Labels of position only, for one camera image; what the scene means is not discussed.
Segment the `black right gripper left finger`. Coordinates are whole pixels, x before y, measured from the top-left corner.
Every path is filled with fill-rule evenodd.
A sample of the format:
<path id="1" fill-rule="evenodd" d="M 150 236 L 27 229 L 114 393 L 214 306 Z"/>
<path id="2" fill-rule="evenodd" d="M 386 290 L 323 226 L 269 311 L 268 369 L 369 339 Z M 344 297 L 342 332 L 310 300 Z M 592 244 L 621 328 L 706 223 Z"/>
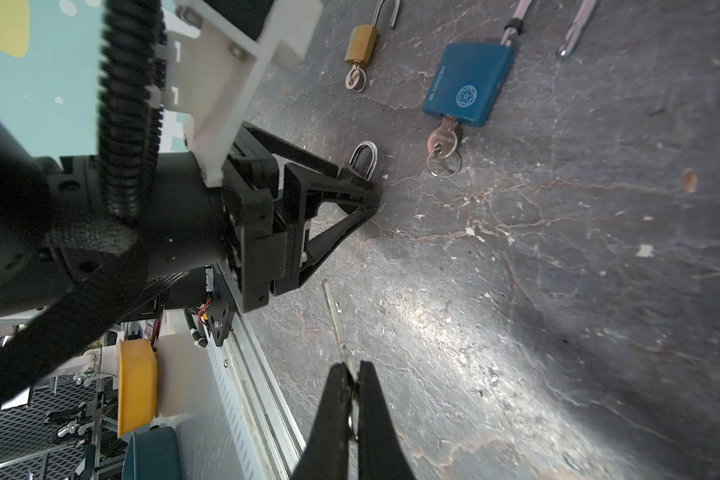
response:
<path id="1" fill-rule="evenodd" d="M 344 363 L 329 369 L 316 416 L 292 480 L 347 479 L 350 374 Z"/>

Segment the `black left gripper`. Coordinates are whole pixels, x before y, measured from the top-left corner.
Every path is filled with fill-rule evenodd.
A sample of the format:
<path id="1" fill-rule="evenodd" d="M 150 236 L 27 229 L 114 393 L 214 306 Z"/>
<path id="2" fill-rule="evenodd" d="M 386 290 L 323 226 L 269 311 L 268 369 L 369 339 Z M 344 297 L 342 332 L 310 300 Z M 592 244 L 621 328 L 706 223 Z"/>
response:
<path id="1" fill-rule="evenodd" d="M 371 181 L 376 162 L 362 174 L 358 156 L 339 166 L 243 123 L 224 162 L 222 185 L 229 219 L 227 285 L 240 312 L 301 288 L 377 212 L 380 193 Z M 311 236 L 311 221 L 325 203 L 346 217 Z"/>

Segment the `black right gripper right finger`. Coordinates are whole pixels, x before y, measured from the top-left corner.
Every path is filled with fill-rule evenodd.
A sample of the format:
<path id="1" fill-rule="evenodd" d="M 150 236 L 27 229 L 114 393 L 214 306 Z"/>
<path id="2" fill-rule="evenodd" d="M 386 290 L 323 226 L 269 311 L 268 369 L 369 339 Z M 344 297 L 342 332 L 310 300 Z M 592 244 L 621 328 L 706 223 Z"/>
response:
<path id="1" fill-rule="evenodd" d="M 401 449 L 375 369 L 360 362 L 358 373 L 358 478 L 409 479 L 415 476 Z"/>

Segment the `black padlock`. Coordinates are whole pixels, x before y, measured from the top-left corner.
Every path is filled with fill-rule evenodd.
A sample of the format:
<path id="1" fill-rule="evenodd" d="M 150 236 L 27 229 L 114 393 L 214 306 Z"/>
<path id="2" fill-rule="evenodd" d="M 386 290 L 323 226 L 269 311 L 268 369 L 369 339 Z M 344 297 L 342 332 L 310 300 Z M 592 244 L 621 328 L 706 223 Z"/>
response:
<path id="1" fill-rule="evenodd" d="M 373 177 L 378 165 L 379 151 L 370 140 L 360 142 L 350 159 L 340 169 L 338 179 L 354 186 L 374 190 Z"/>

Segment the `brass padlock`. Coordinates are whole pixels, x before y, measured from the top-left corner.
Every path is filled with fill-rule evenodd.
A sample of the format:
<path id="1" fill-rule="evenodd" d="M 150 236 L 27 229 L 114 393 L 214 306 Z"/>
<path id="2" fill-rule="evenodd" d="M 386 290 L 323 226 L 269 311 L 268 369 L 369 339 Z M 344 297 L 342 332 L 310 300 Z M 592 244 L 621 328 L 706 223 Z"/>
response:
<path id="1" fill-rule="evenodd" d="M 385 0 L 378 0 L 371 21 L 352 30 L 345 63 L 355 67 L 365 67 L 370 63 L 379 36 L 379 18 L 384 4 Z"/>

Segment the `dark key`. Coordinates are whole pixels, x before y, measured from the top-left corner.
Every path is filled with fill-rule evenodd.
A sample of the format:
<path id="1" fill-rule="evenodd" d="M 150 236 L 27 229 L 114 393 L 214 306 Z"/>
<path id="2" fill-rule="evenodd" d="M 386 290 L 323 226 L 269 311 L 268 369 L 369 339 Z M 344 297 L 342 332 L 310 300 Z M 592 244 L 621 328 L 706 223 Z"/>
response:
<path id="1" fill-rule="evenodd" d="M 449 178 L 462 168 L 462 159 L 458 153 L 459 137 L 456 132 L 458 121 L 443 116 L 440 125 L 427 140 L 426 165 L 435 178 Z"/>

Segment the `blue padlock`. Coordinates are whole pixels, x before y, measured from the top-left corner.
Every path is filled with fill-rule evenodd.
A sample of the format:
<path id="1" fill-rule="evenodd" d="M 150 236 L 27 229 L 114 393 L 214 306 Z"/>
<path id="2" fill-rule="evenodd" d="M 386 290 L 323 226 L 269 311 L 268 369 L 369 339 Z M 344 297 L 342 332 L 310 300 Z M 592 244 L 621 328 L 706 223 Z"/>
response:
<path id="1" fill-rule="evenodd" d="M 425 95 L 422 111 L 451 117 L 460 124 L 483 126 L 516 58 L 513 42 L 522 34 L 531 0 L 518 3 L 498 42 L 448 45 Z"/>

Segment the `small silver key with ring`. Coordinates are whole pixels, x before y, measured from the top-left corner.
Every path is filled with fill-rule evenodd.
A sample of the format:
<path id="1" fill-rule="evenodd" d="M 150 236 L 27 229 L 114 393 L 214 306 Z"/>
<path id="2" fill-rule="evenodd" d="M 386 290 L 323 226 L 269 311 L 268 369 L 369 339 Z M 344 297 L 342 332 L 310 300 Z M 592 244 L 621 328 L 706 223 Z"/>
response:
<path id="1" fill-rule="evenodd" d="M 367 75 L 359 63 L 353 63 L 350 71 L 345 77 L 345 88 L 349 91 L 360 93 L 365 89 Z"/>

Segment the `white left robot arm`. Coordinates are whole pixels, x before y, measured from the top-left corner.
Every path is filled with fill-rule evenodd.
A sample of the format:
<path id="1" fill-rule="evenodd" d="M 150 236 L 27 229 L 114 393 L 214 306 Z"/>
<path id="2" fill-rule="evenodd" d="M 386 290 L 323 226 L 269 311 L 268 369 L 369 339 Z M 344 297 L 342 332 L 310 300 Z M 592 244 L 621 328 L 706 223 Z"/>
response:
<path id="1" fill-rule="evenodd" d="M 0 317 L 37 316 L 0 347 L 0 406 L 109 327 L 207 265 L 232 313 L 298 289 L 377 211 L 369 177 L 251 124 L 223 184 L 207 187 L 190 153 L 163 153 L 141 214 L 104 208 L 94 156 L 45 172 L 0 123 Z"/>

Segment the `teal container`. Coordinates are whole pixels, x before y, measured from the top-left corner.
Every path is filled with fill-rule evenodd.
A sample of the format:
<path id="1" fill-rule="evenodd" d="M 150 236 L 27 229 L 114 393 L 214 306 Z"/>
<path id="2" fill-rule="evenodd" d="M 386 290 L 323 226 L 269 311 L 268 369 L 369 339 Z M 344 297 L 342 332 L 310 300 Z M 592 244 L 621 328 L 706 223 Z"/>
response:
<path id="1" fill-rule="evenodd" d="M 124 480 L 181 480 L 178 439 L 173 427 L 135 433 L 125 453 Z"/>

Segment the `yellow round container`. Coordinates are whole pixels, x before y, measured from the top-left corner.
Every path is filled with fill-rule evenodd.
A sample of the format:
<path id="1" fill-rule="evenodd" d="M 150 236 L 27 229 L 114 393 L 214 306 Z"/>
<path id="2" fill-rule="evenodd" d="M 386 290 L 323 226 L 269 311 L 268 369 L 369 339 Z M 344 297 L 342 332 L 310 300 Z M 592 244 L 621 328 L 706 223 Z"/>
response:
<path id="1" fill-rule="evenodd" d="M 118 343 L 117 434 L 148 425 L 156 414 L 158 366 L 148 339 Z"/>

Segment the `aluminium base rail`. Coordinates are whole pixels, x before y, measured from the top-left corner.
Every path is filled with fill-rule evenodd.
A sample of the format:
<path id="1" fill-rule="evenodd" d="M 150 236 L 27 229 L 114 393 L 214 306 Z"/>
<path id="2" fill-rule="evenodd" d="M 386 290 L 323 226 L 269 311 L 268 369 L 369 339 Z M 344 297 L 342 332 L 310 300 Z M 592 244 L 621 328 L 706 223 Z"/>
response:
<path id="1" fill-rule="evenodd" d="M 211 298 L 206 313 L 208 356 L 223 411 L 243 477 L 288 479 L 305 440 L 250 322 L 235 305 L 232 280 L 223 265 L 206 269 Z"/>

